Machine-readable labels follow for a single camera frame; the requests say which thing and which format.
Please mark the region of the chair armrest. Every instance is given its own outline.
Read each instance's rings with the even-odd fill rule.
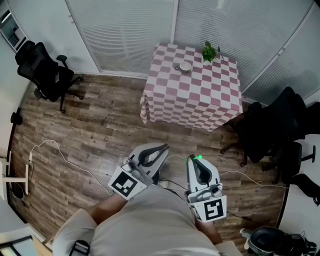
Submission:
[[[46,96],[44,96],[43,94],[42,94],[42,92],[40,91],[40,90],[38,90],[37,88],[36,89],[34,89],[34,96],[36,96],[38,99],[45,99],[45,100],[47,100],[48,98],[46,97]]]
[[[259,111],[260,109],[262,109],[262,105],[260,104],[260,102],[254,102],[248,107],[248,110],[244,113],[244,115],[248,116]]]
[[[252,103],[249,107],[248,107],[248,110],[251,112],[251,113],[254,113],[254,112],[257,112],[259,109],[262,109],[262,105],[260,102],[254,102]]]
[[[57,59],[58,61],[61,61],[61,62],[63,63],[63,65],[64,65],[66,68],[68,68],[67,63],[66,63],[66,60],[67,60],[67,57],[66,57],[66,56],[64,56],[64,55],[59,55],[58,57],[56,57],[56,59]]]

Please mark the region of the potted plant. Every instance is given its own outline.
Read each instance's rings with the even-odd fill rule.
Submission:
[[[211,47],[209,41],[205,41],[205,47],[202,49],[202,63],[204,66],[212,65],[214,58],[216,56],[215,48]]]

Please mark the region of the table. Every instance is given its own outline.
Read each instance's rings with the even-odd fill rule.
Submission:
[[[11,154],[12,152],[9,152],[9,161],[7,162],[5,159],[1,158],[0,159],[0,168],[2,169],[2,173],[0,175],[0,197],[3,200],[7,199],[7,183],[25,183],[25,188],[24,192],[28,195],[29,190],[28,190],[28,173],[29,173],[29,165],[25,165],[25,177],[20,178],[20,177],[6,177],[6,171],[7,171],[7,166],[8,166],[8,173],[10,174],[10,165],[11,165]]]
[[[191,72],[175,70],[182,61],[192,65]],[[142,121],[211,132],[243,112],[238,74],[234,59],[217,55],[204,66],[200,50],[159,43],[141,97]]]

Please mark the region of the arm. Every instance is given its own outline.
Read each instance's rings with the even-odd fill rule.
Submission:
[[[127,200],[118,194],[113,194],[108,199],[97,203],[86,209],[86,212],[92,217],[97,225],[106,219],[118,213],[126,204]]]
[[[68,256],[77,240],[90,244],[97,226],[118,213],[126,203],[120,195],[114,194],[88,209],[79,209],[56,234],[52,244],[53,255]]]
[[[203,223],[195,218],[195,227],[200,232],[204,233],[214,245],[221,244],[223,242],[220,234],[215,228],[215,223],[213,221]]]

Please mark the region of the black office chair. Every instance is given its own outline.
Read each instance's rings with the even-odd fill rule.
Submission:
[[[82,81],[83,78],[78,76],[72,80],[74,72],[68,69],[66,56],[59,55],[56,59],[61,61],[64,67],[51,59],[42,42],[35,45],[32,41],[25,42],[15,55],[16,63],[19,65],[18,74],[32,81],[37,87],[34,95],[38,99],[49,99],[52,102],[61,97],[60,111],[64,114],[66,111],[63,109],[63,103],[66,94],[83,100],[83,96],[69,90],[77,80]]]
[[[289,141],[278,149],[273,159],[276,162],[265,164],[262,171],[266,172],[276,168],[277,175],[273,184],[277,184],[280,177],[284,184],[289,184],[291,177],[299,173],[301,162],[310,159],[312,159],[312,163],[315,162],[316,146],[313,146],[312,154],[302,157],[302,145],[295,141]]]
[[[305,110],[304,101],[290,87],[286,87],[267,107],[262,107],[259,102],[251,104],[242,120],[235,125],[228,123],[239,141],[224,147],[220,153],[224,154],[233,147],[243,148],[244,158],[240,166],[248,163],[248,157],[258,163],[263,157],[272,156],[279,145],[300,136]]]
[[[302,161],[312,159],[312,162],[315,162],[316,146],[313,146],[312,154],[302,157],[302,145],[294,141],[305,139],[306,135],[309,134],[320,134],[320,123],[317,118],[319,114],[320,102],[316,102],[312,106],[309,106],[302,113],[302,122],[298,129],[298,135],[293,141],[286,142],[274,152],[273,159],[275,160],[275,163],[267,163],[262,167],[262,171],[264,172],[276,168],[277,177],[273,182],[274,184],[278,183],[280,176],[283,183],[290,183],[291,177],[299,173]]]

